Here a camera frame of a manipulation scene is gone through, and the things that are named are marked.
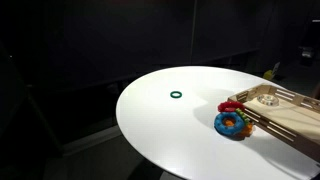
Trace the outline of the wooden slatted tray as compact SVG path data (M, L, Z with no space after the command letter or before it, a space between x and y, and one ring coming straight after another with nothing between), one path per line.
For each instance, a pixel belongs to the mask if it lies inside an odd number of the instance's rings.
M278 106L261 104L261 94L274 95ZM260 84L228 97L245 106L244 113L258 127L294 149L320 161L320 101L269 84Z

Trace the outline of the yellow background object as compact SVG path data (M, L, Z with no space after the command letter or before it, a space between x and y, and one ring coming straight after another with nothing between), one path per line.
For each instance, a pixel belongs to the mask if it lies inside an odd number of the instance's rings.
M264 73L263 78L266 80L272 80L276 75L277 70L279 69L280 63L277 62L272 70L268 70Z

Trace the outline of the white donut plush toy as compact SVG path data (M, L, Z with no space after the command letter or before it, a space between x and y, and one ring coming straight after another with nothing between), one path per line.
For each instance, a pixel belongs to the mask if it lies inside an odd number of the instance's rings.
M266 106L278 106L279 105L279 99L274 95L269 94L261 94L257 97L257 100Z

